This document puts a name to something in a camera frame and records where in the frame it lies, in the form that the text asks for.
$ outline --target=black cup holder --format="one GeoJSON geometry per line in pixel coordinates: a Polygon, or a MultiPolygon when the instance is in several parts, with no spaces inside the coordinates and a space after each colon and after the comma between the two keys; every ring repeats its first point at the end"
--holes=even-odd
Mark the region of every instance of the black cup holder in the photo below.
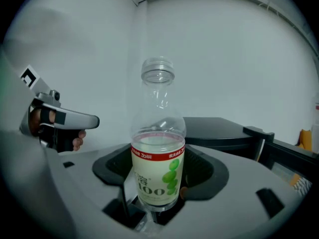
{"type": "MultiPolygon", "coordinates": [[[[187,187],[183,194],[184,200],[178,197],[177,203],[170,210],[161,213],[152,212],[153,220],[158,224],[167,224],[181,210],[185,201],[209,200],[227,184],[228,169],[221,161],[189,145],[185,146],[184,155],[183,175],[180,185],[180,187],[187,187]]],[[[128,144],[96,160],[92,170],[104,183],[121,188],[121,195],[115,200],[120,208],[111,208],[110,205],[114,205],[114,201],[112,201],[103,211],[116,220],[116,217],[121,217],[121,220],[118,220],[119,222],[132,229],[137,229],[141,227],[139,224],[145,220],[146,212],[131,206],[135,204],[136,200],[129,206],[126,204],[124,181],[131,168],[131,145],[128,144]]]]}

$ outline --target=plastic bottle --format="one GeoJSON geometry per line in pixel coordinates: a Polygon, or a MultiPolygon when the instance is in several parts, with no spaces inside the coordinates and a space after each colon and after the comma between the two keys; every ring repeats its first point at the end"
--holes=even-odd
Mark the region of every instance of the plastic bottle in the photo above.
{"type": "Polygon", "coordinates": [[[141,203],[162,212],[179,196],[186,127],[174,108],[173,64],[164,57],[150,58],[141,77],[144,98],[131,128],[133,169],[141,203]]]}

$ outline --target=white wall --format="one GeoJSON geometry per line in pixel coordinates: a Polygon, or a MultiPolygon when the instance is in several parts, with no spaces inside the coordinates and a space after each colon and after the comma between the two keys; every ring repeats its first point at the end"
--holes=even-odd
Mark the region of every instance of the white wall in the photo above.
{"type": "Polygon", "coordinates": [[[31,64],[62,106],[98,115],[84,150],[130,140],[140,69],[175,64],[184,116],[223,117],[295,144],[310,129],[318,76],[302,38],[244,0],[30,0],[4,48],[17,71],[31,64]]]}
{"type": "Polygon", "coordinates": [[[319,90],[311,53],[275,14],[245,0],[156,0],[147,56],[175,65],[184,116],[223,117],[296,144],[319,90]]]}
{"type": "Polygon", "coordinates": [[[30,0],[6,35],[17,71],[31,64],[62,107],[100,117],[82,151],[130,140],[125,82],[136,8],[131,0],[30,0]]]}

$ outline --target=bottle label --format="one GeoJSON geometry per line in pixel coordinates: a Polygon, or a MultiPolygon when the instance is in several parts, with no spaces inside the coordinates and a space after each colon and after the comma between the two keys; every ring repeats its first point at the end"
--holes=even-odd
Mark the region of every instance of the bottle label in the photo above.
{"type": "Polygon", "coordinates": [[[184,149],[154,154],[131,147],[139,197],[147,204],[161,206],[173,202],[179,194],[184,149]]]}

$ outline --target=hand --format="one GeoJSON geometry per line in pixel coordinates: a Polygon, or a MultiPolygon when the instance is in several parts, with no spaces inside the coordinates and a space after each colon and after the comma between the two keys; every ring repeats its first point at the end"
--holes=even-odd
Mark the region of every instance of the hand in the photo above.
{"type": "MultiPolygon", "coordinates": [[[[30,121],[29,128],[33,135],[36,135],[40,130],[40,114],[41,109],[34,109],[30,113],[30,121]]],[[[49,120],[51,123],[54,123],[55,120],[55,111],[50,111],[49,120]]],[[[83,144],[83,138],[86,136],[86,132],[84,130],[79,132],[79,137],[73,140],[73,150],[78,151],[83,144]]]]}
{"type": "Polygon", "coordinates": [[[180,190],[179,190],[179,195],[180,195],[180,198],[182,198],[184,200],[184,194],[185,192],[188,190],[187,187],[182,187],[180,190]]]}

